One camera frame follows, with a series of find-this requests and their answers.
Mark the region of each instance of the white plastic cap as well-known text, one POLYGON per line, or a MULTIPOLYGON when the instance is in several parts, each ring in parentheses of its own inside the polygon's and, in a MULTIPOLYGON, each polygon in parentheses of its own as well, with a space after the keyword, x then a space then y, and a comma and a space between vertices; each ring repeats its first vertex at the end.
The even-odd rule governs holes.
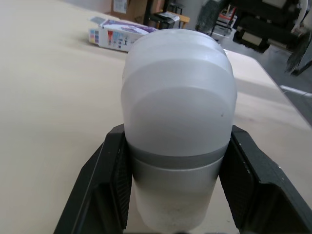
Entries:
POLYGON ((160 30, 137 40, 123 73, 128 143, 164 156, 207 154, 228 144, 237 98, 231 64, 209 36, 160 30))

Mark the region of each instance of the plastic container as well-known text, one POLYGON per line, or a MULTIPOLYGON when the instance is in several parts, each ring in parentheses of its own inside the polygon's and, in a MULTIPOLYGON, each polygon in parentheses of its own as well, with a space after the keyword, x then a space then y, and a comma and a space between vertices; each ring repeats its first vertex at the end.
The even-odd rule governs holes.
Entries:
POLYGON ((167 29, 134 43, 121 104, 138 211, 153 230, 187 231, 205 217, 236 97, 231 64, 211 37, 167 29))

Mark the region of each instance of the gray floor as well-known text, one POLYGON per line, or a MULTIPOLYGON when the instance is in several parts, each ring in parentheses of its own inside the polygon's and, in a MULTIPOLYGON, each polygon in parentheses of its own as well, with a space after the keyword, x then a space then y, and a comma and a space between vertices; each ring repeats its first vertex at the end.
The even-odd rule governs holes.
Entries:
MULTIPOLYGON (((215 32, 216 34, 213 34, 212 37, 218 39, 218 42, 224 49, 256 59, 278 86, 285 85, 304 92, 312 93, 312 67, 308 68, 297 77, 285 73, 286 62, 290 56, 289 52, 271 45, 265 53, 260 54, 253 49, 233 42, 232 38, 234 30, 226 34, 226 36, 223 36, 226 32, 220 28, 216 28, 215 32)), ((312 126, 312 98, 290 91, 284 92, 297 110, 312 126)))

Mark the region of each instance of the white box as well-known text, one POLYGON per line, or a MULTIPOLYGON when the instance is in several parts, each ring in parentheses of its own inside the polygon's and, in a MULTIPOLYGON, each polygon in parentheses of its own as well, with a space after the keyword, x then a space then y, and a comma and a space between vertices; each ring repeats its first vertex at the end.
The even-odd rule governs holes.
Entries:
POLYGON ((89 29, 89 41, 113 50, 129 51, 137 39, 156 30, 145 25, 101 17, 92 17, 90 21, 98 24, 98 29, 89 29))

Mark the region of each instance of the cardboard box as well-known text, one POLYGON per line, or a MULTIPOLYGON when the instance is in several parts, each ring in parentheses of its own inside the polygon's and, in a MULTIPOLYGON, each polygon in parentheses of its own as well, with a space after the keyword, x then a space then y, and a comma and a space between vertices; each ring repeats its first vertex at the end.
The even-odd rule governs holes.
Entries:
MULTIPOLYGON (((154 0, 151 13, 160 12, 164 0, 154 0)), ((111 15, 143 24, 147 0, 112 0, 111 15)))
POLYGON ((98 25, 97 29, 89 29, 89 41, 91 43, 100 47, 127 52, 137 39, 156 30, 144 25, 103 19, 101 17, 92 17, 90 21, 98 25))

